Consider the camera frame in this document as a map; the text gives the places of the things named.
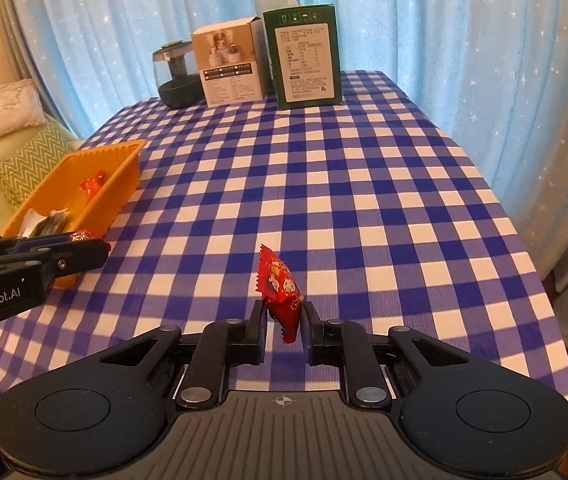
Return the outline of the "grey seaweed snack packet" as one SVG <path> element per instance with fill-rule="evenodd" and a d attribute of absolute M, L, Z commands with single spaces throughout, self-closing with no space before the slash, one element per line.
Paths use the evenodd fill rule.
<path fill-rule="evenodd" d="M 47 217 L 36 224 L 29 236 L 40 237 L 63 233 L 68 222 L 68 216 L 68 209 L 52 211 Z"/>

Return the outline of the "red cartoon candy packet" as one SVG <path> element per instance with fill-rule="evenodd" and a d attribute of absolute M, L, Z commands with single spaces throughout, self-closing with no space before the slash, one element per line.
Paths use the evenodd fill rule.
<path fill-rule="evenodd" d="M 303 293 L 286 263 L 265 245 L 260 246 L 256 291 L 270 316 L 281 326 L 284 344 L 297 339 Z"/>

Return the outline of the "large red snack packet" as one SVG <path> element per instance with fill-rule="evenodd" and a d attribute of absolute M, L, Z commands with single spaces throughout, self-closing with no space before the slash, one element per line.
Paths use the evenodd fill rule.
<path fill-rule="evenodd" d="M 84 201 L 88 204 L 93 198 L 98 195 L 101 188 L 107 181 L 107 172 L 103 169 L 98 170 L 94 176 L 87 178 L 80 184 L 81 191 L 84 196 Z"/>

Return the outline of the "long green white snack packet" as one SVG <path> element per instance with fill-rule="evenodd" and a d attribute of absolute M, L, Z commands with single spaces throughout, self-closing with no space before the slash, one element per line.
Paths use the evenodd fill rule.
<path fill-rule="evenodd" d="M 43 214 L 38 214 L 32 208 L 29 208 L 22 219 L 18 235 L 20 237 L 36 237 L 39 236 L 43 229 L 43 223 L 48 220 L 48 217 Z"/>

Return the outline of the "red square snack packet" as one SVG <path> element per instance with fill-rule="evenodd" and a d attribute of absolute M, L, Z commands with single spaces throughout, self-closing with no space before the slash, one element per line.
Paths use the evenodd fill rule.
<path fill-rule="evenodd" d="M 83 242 L 83 240 L 93 240 L 94 235 L 87 229 L 72 232 L 68 236 L 69 242 Z"/>

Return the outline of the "green chevron cushion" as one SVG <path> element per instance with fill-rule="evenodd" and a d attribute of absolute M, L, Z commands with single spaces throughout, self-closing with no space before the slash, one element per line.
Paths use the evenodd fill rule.
<path fill-rule="evenodd" d="M 0 190 L 17 210 L 55 166 L 74 150 L 77 138 L 58 122 L 48 122 L 13 154 L 0 160 Z"/>

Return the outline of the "orange plastic tray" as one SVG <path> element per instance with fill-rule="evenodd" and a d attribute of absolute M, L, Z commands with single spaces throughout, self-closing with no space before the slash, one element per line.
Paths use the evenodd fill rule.
<path fill-rule="evenodd" d="M 143 140 L 66 155 L 42 180 L 4 226 L 3 236 L 16 236 L 28 210 L 49 214 L 68 211 L 65 229 L 103 237 L 140 183 Z"/>

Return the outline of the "blue white checkered tablecloth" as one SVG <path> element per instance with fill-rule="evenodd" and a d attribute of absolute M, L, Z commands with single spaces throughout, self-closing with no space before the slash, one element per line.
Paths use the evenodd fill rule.
<path fill-rule="evenodd" d="M 554 387 L 568 356 L 523 241 L 464 151 L 384 74 L 337 106 L 169 110 L 144 100 L 91 148 L 141 140 L 101 270 L 0 324 L 0 390 L 162 324 L 243 318 L 261 246 L 323 318 L 395 325 Z"/>

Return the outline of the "white cushion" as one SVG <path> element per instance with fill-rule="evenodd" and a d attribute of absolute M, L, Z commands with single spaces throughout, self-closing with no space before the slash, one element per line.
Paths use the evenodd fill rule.
<path fill-rule="evenodd" d="M 0 138 L 45 123 L 40 94 L 30 78 L 0 84 Z"/>

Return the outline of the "white beige product box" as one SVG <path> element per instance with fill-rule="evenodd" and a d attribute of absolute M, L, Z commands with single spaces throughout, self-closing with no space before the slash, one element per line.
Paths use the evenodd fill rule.
<path fill-rule="evenodd" d="M 270 72 L 261 18 L 237 18 L 199 27 L 191 36 L 208 106 L 262 101 Z"/>

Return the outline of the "green carton box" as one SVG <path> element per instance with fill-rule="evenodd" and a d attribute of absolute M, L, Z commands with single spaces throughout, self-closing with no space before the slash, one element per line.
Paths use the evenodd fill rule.
<path fill-rule="evenodd" d="M 332 4 L 263 13 L 278 107 L 342 102 L 336 10 Z"/>

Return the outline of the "light blue star curtain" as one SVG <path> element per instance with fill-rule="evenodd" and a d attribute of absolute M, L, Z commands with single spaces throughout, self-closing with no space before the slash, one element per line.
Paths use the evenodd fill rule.
<path fill-rule="evenodd" d="M 568 276 L 568 0 L 0 0 L 16 67 L 90 134 L 154 96 L 174 47 L 233 100 L 262 61 L 287 106 L 380 70 L 474 161 L 541 274 Z"/>

